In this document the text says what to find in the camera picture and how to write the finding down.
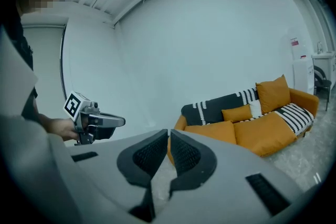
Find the pillow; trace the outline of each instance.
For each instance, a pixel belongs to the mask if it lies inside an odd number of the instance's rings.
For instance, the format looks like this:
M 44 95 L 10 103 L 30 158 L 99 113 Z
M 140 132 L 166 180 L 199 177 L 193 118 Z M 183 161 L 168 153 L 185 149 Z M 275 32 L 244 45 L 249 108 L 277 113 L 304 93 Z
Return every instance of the pillow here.
M 234 128 L 237 144 L 259 156 L 275 153 L 297 139 L 276 112 L 253 121 L 237 122 Z
M 250 105 L 246 104 L 235 109 L 223 109 L 222 110 L 224 121 L 245 121 L 252 118 Z
M 231 121 L 222 121 L 207 125 L 186 126 L 186 132 L 205 135 L 224 142 L 237 144 L 235 130 Z
M 256 83 L 256 87 L 263 114 L 290 103 L 289 88 L 284 75 L 275 81 Z
M 261 106 L 259 100 L 249 102 L 252 117 L 258 118 L 262 116 Z

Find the person's arm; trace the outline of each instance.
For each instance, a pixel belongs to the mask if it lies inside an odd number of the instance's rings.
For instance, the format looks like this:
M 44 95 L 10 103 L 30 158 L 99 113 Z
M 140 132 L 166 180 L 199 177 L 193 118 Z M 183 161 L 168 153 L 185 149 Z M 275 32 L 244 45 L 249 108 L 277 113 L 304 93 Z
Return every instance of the person's arm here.
M 41 121 L 43 128 L 47 133 L 57 134 L 63 138 L 64 141 L 74 139 L 78 139 L 78 134 L 76 133 L 76 129 L 74 123 L 71 119 L 51 119 L 47 116 L 38 112 L 36 99 L 34 98 L 34 109 L 38 115 L 38 118 Z

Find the white pillow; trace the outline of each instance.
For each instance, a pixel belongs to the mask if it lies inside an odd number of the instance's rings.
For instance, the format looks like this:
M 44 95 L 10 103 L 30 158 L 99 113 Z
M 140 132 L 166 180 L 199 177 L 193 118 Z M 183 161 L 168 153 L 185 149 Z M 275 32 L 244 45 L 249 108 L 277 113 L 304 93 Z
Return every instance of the white pillow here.
M 251 114 L 252 114 L 253 118 L 257 118 L 257 117 L 262 116 L 261 106 L 260 106 L 260 101 L 259 100 L 249 102 L 249 104 L 250 104 Z

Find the faucet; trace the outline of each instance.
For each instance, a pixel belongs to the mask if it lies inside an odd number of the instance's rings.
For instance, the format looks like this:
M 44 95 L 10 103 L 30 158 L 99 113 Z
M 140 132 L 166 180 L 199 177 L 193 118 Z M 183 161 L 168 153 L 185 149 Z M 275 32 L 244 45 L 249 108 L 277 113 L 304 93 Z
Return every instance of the faucet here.
M 323 52 L 322 43 L 319 41 L 317 42 L 317 54 L 320 54 L 321 52 Z

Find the chair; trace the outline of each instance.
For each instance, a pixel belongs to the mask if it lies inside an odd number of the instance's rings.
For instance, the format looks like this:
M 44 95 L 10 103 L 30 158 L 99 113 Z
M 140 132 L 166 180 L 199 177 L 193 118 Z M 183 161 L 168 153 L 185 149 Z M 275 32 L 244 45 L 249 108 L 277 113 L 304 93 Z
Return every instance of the chair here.
M 330 96 L 331 81 L 327 80 L 325 75 L 326 74 L 323 72 L 321 68 L 314 66 L 314 77 L 315 77 L 314 86 L 316 90 L 326 89 L 328 91 L 327 107 L 326 107 L 326 111 L 327 111 L 328 103 L 329 103 L 329 96 Z

